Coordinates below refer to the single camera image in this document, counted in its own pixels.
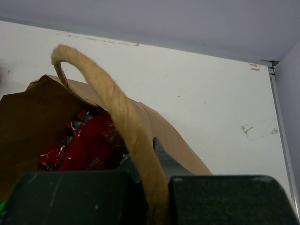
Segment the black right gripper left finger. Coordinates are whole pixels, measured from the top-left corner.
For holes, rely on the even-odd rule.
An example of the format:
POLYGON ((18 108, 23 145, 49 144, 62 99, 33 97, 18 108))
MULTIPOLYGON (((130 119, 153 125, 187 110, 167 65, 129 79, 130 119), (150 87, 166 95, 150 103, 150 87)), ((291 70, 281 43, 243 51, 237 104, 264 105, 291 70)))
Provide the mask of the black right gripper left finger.
POLYGON ((16 183, 3 225, 142 225, 148 205, 126 171, 31 172, 16 183))

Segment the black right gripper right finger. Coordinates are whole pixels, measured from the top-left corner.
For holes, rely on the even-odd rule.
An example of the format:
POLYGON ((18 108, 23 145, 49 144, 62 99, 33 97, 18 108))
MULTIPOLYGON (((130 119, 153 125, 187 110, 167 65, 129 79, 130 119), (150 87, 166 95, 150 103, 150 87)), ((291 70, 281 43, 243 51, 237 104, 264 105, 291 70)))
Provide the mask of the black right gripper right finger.
POLYGON ((265 175, 193 175, 153 147, 166 173, 173 225, 298 225, 282 186, 265 175))

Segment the red candy bag blue label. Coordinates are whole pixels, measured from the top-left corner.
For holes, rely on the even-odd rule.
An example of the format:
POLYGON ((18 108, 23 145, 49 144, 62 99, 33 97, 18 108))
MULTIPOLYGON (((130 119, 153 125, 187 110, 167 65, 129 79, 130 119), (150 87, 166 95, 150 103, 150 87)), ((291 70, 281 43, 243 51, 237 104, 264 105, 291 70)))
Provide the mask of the red candy bag blue label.
POLYGON ((86 107, 67 123, 63 142, 40 155, 42 171, 111 170, 130 154, 110 114, 101 107, 86 107))

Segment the green white Chuba snack bag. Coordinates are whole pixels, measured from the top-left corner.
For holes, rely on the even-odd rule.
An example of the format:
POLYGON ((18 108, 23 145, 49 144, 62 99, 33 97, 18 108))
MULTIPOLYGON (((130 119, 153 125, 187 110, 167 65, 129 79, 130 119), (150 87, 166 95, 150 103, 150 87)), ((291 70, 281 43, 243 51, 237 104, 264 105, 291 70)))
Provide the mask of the green white Chuba snack bag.
POLYGON ((0 212, 3 211, 3 209, 4 209, 5 205, 6 205, 6 202, 7 202, 7 200, 3 200, 3 201, 0 202, 0 212))

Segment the brown paper bag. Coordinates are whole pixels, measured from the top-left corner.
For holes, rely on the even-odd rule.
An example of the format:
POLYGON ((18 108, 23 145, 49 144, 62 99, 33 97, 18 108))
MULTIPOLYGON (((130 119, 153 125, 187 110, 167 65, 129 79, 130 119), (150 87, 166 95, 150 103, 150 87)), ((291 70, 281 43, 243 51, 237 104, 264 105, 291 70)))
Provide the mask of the brown paper bag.
POLYGON ((147 218, 168 225, 166 174, 154 149, 157 137, 177 162, 196 175, 210 170, 179 132, 157 111, 128 98, 110 75, 78 50, 58 45, 51 63, 56 76, 44 75, 26 91, 0 101, 0 197, 4 199, 26 172, 37 169, 38 155, 62 141, 65 125, 84 106, 102 107, 125 142, 142 177, 147 218))

